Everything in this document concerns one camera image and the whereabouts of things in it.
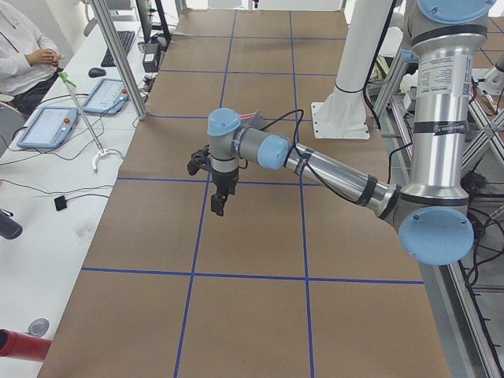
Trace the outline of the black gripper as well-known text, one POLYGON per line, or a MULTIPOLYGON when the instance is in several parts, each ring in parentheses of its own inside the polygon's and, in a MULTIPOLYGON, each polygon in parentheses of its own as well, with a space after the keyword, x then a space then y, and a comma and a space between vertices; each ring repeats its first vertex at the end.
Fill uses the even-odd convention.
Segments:
POLYGON ((235 194, 235 188, 239 182, 239 170, 230 172, 212 171, 212 181, 216 185, 217 192, 211 196, 211 211, 217 216, 224 216, 225 203, 229 195, 235 194))

